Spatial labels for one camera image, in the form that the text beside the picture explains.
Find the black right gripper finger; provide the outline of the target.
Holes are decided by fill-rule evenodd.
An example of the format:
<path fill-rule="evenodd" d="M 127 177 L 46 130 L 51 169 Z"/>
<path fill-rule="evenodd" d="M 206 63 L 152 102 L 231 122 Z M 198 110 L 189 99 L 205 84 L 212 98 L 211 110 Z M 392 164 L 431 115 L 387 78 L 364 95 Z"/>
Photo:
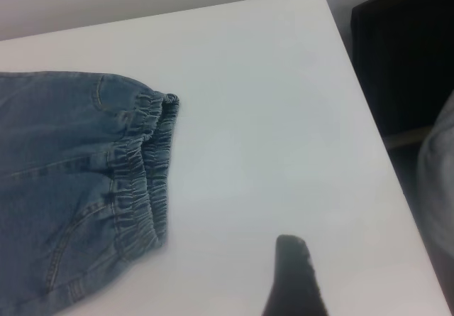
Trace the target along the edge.
<path fill-rule="evenodd" d="M 311 254 L 300 237 L 277 237 L 274 279 L 263 315 L 328 315 Z"/>

